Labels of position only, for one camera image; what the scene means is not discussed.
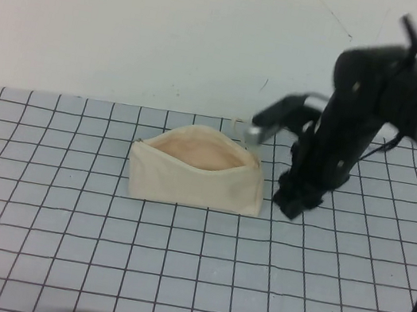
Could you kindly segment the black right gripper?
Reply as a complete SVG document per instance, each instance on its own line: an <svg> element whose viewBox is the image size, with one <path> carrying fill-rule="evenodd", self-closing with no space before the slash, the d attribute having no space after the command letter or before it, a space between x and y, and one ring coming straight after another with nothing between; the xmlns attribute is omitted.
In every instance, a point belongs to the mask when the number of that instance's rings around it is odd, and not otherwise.
<svg viewBox="0 0 417 312"><path fill-rule="evenodd" d="M383 125L374 115L329 101L318 124L299 139L290 174L280 175L273 202L292 220L317 208L328 190L349 179L349 171Z"/></svg>

